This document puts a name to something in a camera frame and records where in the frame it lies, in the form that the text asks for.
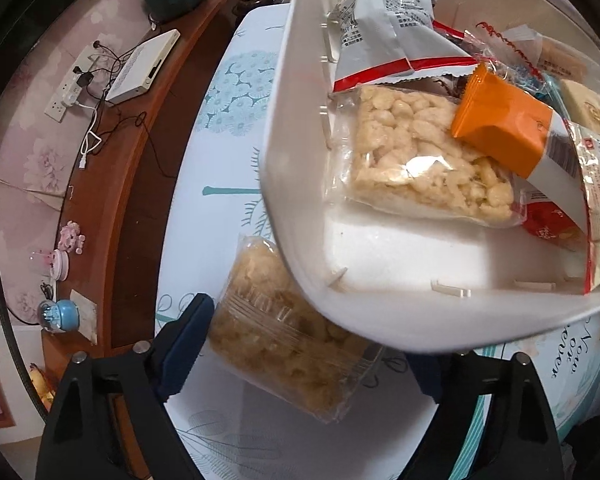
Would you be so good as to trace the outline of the floral teal tablecloth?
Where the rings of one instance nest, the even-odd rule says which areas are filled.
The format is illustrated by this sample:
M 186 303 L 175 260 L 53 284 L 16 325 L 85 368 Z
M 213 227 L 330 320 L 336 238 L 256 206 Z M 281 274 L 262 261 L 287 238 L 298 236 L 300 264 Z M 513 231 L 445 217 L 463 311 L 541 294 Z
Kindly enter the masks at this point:
M 269 237 L 259 158 L 288 6 L 250 12 L 202 101 L 173 195 L 156 322 L 177 318 L 198 292 L 219 296 L 240 243 Z M 600 314 L 530 339 L 483 349 L 528 353 L 558 434 L 600 414 Z M 340 422 L 325 424 L 236 376 L 210 349 L 166 406 L 208 479 L 394 479 L 430 422 L 403 353 L 387 350 Z

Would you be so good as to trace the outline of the orange white snack packet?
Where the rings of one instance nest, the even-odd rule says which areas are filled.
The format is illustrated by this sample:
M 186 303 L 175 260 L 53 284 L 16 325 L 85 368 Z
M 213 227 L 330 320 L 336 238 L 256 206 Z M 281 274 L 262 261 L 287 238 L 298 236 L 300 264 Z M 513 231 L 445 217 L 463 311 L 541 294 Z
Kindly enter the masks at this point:
M 484 64 L 469 76 L 451 133 L 527 181 L 588 230 L 580 165 L 557 112 Z

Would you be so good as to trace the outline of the blue snow globe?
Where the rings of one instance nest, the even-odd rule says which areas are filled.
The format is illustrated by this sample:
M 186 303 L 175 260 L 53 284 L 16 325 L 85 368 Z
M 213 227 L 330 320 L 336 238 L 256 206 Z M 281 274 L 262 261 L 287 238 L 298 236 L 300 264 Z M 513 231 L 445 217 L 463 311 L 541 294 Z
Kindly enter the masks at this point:
M 76 332 L 80 327 L 80 311 L 69 299 L 44 300 L 38 305 L 38 324 L 53 334 Z

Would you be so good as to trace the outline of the white set-top box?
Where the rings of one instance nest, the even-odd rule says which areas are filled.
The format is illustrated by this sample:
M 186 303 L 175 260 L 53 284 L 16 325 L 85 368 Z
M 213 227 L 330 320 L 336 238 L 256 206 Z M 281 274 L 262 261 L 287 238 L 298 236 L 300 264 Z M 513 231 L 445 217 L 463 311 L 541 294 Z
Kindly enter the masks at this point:
M 162 64 L 180 38 L 181 33 L 177 29 L 171 29 L 135 48 L 112 83 L 105 101 L 120 104 L 148 92 Z

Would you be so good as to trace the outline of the white plastic storage bin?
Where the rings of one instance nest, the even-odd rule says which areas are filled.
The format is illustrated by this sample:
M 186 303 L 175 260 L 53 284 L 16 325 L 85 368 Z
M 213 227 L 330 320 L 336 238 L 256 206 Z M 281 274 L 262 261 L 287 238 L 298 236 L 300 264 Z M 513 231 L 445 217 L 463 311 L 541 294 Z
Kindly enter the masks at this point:
M 578 255 L 521 228 L 390 216 L 326 200 L 328 94 L 339 0 L 291 0 L 260 158 L 278 249 L 302 294 L 332 322 L 388 347 L 436 353 L 554 330 L 600 312 Z M 600 37 L 569 0 L 437 0 L 442 23 L 526 24 L 600 63 Z

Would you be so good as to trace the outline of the wall power strip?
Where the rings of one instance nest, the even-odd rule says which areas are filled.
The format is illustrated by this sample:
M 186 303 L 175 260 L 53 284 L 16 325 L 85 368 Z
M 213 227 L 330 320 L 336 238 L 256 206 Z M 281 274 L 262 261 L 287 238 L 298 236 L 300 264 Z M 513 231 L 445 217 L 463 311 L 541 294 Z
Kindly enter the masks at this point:
M 44 113 L 55 122 L 61 122 L 66 111 L 72 107 L 82 88 L 78 85 L 81 75 L 89 72 L 99 59 L 99 52 L 92 44 L 88 44 L 71 64 L 68 73 L 62 78 L 60 85 L 48 101 Z

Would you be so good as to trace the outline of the white red snack packet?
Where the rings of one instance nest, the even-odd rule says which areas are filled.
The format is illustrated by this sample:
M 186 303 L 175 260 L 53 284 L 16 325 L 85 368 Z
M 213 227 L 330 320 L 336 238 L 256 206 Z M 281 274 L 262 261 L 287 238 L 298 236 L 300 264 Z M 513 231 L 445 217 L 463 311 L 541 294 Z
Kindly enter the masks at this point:
M 437 0 L 341 0 L 329 14 L 339 41 L 332 90 L 467 76 L 479 61 L 455 41 L 463 34 L 434 17 Z

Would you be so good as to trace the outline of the pink figurine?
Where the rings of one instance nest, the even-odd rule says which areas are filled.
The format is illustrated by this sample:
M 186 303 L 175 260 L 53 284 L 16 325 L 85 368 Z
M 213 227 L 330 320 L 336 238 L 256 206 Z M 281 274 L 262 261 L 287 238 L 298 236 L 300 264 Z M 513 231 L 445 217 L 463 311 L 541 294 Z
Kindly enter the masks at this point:
M 85 235 L 81 232 L 78 222 L 68 221 L 59 231 L 57 249 L 63 252 L 72 252 L 82 255 L 85 244 Z

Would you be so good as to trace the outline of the wooden tv cabinet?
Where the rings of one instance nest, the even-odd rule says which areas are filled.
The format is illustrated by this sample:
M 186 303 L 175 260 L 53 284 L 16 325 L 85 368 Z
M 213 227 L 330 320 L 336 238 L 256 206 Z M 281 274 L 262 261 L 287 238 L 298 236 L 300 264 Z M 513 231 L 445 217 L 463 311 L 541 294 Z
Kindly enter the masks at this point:
M 238 0 L 206 0 L 172 22 L 181 37 L 150 90 L 109 107 L 97 130 L 104 146 L 73 169 L 60 221 L 79 223 L 82 255 L 70 259 L 58 296 L 94 302 L 95 342 L 44 334 L 47 374 L 59 378 L 83 350 L 112 356 L 154 333 L 158 275 L 176 176 L 210 81 L 230 43 Z

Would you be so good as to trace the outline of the clear puffed rice packet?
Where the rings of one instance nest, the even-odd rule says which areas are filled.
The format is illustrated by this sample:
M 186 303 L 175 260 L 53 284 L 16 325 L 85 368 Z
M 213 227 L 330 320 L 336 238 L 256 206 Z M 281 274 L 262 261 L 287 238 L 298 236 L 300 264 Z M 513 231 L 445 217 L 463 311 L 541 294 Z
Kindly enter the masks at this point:
M 343 418 L 384 351 L 315 310 L 262 237 L 240 241 L 208 338 L 247 382 L 325 424 Z

